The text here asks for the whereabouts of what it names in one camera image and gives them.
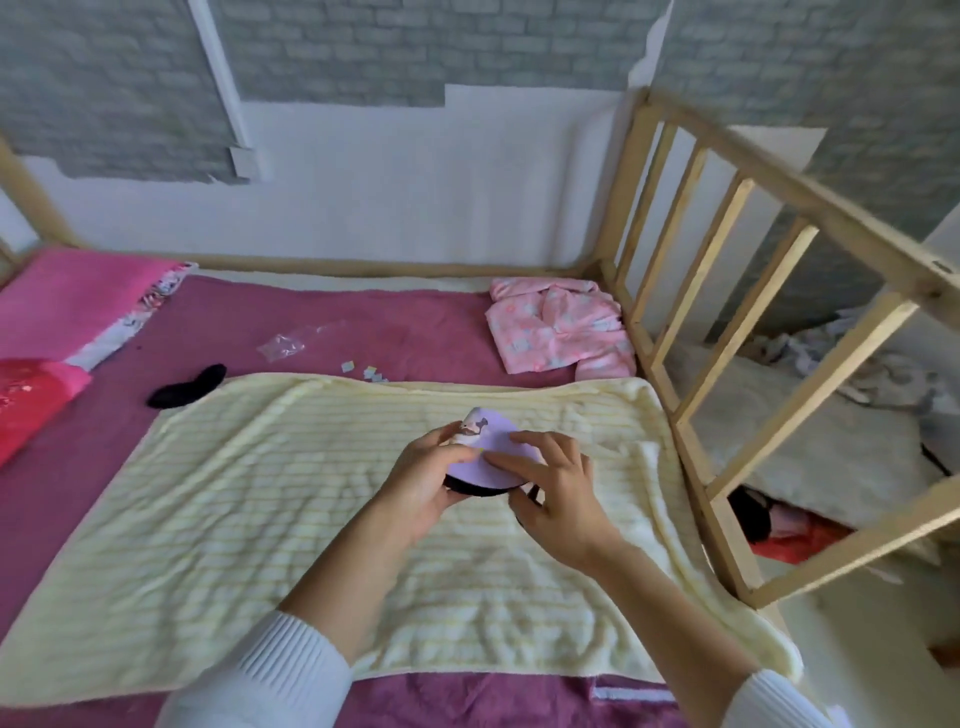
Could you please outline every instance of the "white sleeve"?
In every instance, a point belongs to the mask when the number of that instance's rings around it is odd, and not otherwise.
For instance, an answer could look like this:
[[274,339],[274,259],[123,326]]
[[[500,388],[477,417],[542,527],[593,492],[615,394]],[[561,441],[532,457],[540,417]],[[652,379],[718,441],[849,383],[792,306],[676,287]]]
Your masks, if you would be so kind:
[[761,670],[750,676],[733,696],[720,728],[833,728],[782,675]]
[[271,612],[219,663],[163,705],[156,728],[326,728],[352,682],[329,640]]

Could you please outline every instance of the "red bag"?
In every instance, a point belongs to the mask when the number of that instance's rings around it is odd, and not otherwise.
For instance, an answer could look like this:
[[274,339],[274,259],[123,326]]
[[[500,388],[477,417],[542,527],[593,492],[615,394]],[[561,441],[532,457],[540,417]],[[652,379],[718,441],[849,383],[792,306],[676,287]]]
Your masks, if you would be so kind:
[[40,359],[0,359],[0,466],[90,382],[79,367]]

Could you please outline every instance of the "hand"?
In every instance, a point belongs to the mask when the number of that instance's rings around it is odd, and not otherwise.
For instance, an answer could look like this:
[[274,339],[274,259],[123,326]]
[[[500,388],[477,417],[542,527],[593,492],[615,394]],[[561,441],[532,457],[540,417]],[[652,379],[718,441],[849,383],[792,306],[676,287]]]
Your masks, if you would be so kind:
[[593,463],[572,437],[559,432],[514,432],[515,443],[532,445],[543,463],[503,452],[484,452],[491,465],[540,486],[538,505],[519,488],[509,495],[520,525],[561,564],[589,572],[610,549],[624,543],[593,493]]
[[450,465],[475,460],[480,454],[480,450],[466,445],[441,447],[440,443],[449,440],[459,426],[455,422],[438,427],[404,448],[371,500],[372,507],[384,508],[393,524],[403,529],[408,546],[426,536],[447,508],[468,497],[444,486]]

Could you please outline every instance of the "cream towel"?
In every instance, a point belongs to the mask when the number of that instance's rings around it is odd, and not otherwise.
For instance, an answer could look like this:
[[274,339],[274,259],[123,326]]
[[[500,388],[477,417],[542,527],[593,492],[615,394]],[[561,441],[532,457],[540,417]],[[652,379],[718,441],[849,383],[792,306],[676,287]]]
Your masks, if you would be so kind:
[[[796,647],[709,572],[646,382],[512,390],[261,374],[157,418],[0,645],[0,704],[183,685],[276,605],[405,443],[474,406],[578,437],[627,538],[766,667],[799,677]],[[660,680],[610,600],[544,554],[504,497],[450,509],[411,552],[355,674],[455,670]]]

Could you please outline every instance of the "wooden bed frame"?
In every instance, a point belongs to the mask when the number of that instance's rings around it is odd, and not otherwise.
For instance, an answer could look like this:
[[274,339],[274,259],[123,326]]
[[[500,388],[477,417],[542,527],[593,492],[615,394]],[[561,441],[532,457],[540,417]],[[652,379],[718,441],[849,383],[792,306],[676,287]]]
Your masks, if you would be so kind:
[[[660,127],[662,131],[654,149]],[[642,283],[636,295],[632,296],[625,281],[677,129],[692,134],[696,143]],[[637,189],[651,151],[653,156],[649,171],[637,199]],[[655,339],[640,320],[677,237],[709,153],[730,162],[736,173],[686,273],[666,324]],[[71,230],[42,187],[2,141],[0,186],[34,227],[41,243],[85,247],[83,240]],[[796,221],[713,347],[706,368],[681,400],[663,367],[664,358],[710,266],[755,186],[764,188],[784,202],[796,213]],[[860,322],[844,336],[816,372],[803,380],[780,411],[721,473],[715,473],[690,418],[819,232],[883,276],[887,283],[886,292],[877,297]],[[623,307],[624,322],[643,375],[653,384],[666,411],[710,562],[727,589],[757,609],[787,596],[815,589],[960,519],[960,476],[955,475],[933,485],[903,510],[857,531],[787,574],[764,583],[727,495],[918,308],[948,327],[960,329],[960,274],[952,263],[927,252],[916,240],[882,223],[866,210],[814,180],[794,172],[738,134],[707,120],[698,111],[659,90],[644,88],[636,94],[631,124],[623,139],[596,245],[579,264],[571,268],[556,270],[235,255],[164,255],[195,260],[204,268],[219,270],[340,277],[554,275],[600,281]],[[5,259],[9,268],[6,277],[11,278],[24,264],[26,256],[16,255],[0,240],[0,282],[4,277],[2,266]]]

